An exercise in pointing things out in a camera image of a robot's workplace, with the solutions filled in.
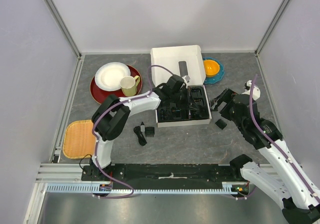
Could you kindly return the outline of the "black comb guard attachment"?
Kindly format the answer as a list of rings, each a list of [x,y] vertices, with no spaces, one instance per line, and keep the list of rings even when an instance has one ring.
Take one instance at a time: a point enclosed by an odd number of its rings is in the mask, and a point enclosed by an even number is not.
[[[217,100],[218,100],[217,98],[212,99],[212,100],[210,101],[210,103],[209,103],[210,106],[211,106],[211,107],[214,107],[215,104],[216,104],[216,102],[217,102]]]

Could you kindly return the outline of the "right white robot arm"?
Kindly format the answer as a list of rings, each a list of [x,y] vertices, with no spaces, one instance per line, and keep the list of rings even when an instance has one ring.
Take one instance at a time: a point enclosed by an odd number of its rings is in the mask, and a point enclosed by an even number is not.
[[[281,209],[289,224],[320,222],[320,189],[310,180],[291,154],[286,141],[269,120],[261,118],[256,99],[257,87],[238,94],[226,88],[213,100],[213,110],[232,121],[244,139],[271,164],[279,180],[270,176],[250,157],[242,154],[232,161],[229,175],[235,181],[245,179],[268,195]]]

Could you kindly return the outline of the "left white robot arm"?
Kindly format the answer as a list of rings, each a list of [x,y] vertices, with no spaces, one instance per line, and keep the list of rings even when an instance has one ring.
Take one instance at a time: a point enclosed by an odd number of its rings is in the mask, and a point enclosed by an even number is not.
[[[95,148],[92,162],[95,165],[92,175],[99,181],[110,175],[111,152],[114,140],[122,133],[129,117],[156,110],[161,103],[181,102],[187,84],[178,75],[172,75],[167,82],[152,90],[131,96],[117,97],[112,94],[100,105],[91,118],[92,134],[95,136]]]

